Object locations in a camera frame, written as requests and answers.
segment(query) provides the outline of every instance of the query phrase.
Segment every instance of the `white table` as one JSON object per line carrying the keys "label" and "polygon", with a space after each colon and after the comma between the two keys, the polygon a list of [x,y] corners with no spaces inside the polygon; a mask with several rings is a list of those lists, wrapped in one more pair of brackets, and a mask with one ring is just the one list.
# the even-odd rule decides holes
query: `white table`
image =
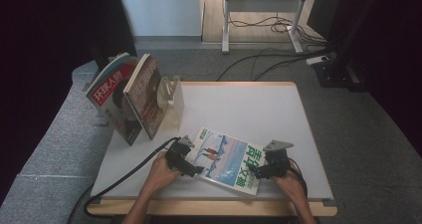
{"label": "white table", "polygon": [[[300,166],[315,216],[332,216],[333,201],[298,89],[283,82],[183,82],[185,109],[179,132],[160,130],[154,140],[142,133],[133,146],[115,132],[106,151],[92,196],[131,171],[162,143],[185,134],[193,140],[204,126],[262,146],[272,139],[293,143],[288,156]],[[94,214],[125,214],[149,171],[151,161],[107,193]],[[257,196],[242,194],[205,180],[183,176],[159,192],[148,209],[157,215],[295,215],[271,180],[263,179]]]}

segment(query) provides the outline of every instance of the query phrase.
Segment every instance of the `hand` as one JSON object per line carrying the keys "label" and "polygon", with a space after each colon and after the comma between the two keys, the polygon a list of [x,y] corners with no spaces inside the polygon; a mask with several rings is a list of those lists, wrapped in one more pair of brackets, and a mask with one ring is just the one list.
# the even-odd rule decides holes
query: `hand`
{"label": "hand", "polygon": [[165,152],[161,151],[153,161],[142,189],[154,193],[172,183],[180,174],[180,171],[172,171],[168,168]]}
{"label": "hand", "polygon": [[146,211],[148,210],[149,201],[154,192],[172,183],[180,174],[180,171],[172,171],[168,168],[165,152],[159,152],[152,163],[148,177],[145,183],[143,183],[138,197],[122,223],[142,224]]}
{"label": "hand", "polygon": [[[290,161],[290,163],[291,167],[299,172],[295,167],[295,163],[292,161]],[[299,201],[307,200],[304,188],[302,187],[299,178],[291,171],[288,170],[284,176],[273,176],[271,179],[294,204]]]}
{"label": "hand", "polygon": [[[291,167],[298,171],[292,161]],[[313,217],[310,204],[307,201],[304,188],[302,187],[299,178],[288,170],[284,176],[273,176],[271,179],[273,179],[279,189],[295,206],[296,212],[298,213],[299,223],[316,224],[316,220]]]}

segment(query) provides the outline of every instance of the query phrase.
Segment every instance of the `gray carpet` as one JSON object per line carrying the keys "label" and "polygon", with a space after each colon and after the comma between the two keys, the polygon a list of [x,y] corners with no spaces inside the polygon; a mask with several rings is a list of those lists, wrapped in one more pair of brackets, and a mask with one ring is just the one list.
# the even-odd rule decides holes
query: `gray carpet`
{"label": "gray carpet", "polygon": [[[261,50],[139,50],[156,57],[163,76],[215,81],[232,63]],[[260,58],[254,74],[283,58]],[[254,60],[236,65],[221,81],[250,81]],[[73,73],[74,85],[49,131],[26,163],[0,209],[0,223],[66,223],[96,179],[112,128],[82,92],[94,62]],[[329,223],[422,223],[422,160],[368,93],[323,89],[305,61],[275,69],[260,81],[297,84],[325,172],[337,202]],[[85,216],[73,223],[109,223]]]}

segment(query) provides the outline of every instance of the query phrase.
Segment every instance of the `book cover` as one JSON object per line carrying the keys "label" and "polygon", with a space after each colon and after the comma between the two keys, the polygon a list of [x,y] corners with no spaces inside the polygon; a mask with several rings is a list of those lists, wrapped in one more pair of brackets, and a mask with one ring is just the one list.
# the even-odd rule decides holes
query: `book cover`
{"label": "book cover", "polygon": [[160,82],[156,59],[145,54],[123,91],[150,139],[158,132],[168,105],[168,102],[158,103]]}
{"label": "book cover", "polygon": [[132,145],[142,130],[133,110],[123,95],[123,89],[132,75],[137,58],[128,53],[117,56],[92,82],[86,96],[112,123],[115,130]]}
{"label": "book cover", "polygon": [[247,165],[264,164],[261,146],[204,127],[193,143],[195,147],[186,160],[204,167],[199,177],[237,191],[257,194],[260,180],[251,175]]}

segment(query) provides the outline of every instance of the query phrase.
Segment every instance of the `metal frame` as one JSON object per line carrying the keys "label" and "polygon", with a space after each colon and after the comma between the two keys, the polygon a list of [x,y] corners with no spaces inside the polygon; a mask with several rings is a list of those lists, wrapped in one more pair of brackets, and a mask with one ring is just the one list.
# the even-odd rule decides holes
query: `metal frame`
{"label": "metal frame", "polygon": [[224,0],[224,26],[222,53],[229,53],[229,13],[230,12],[285,12],[295,13],[292,26],[288,26],[289,36],[297,53],[303,52],[297,36],[297,27],[306,0]]}

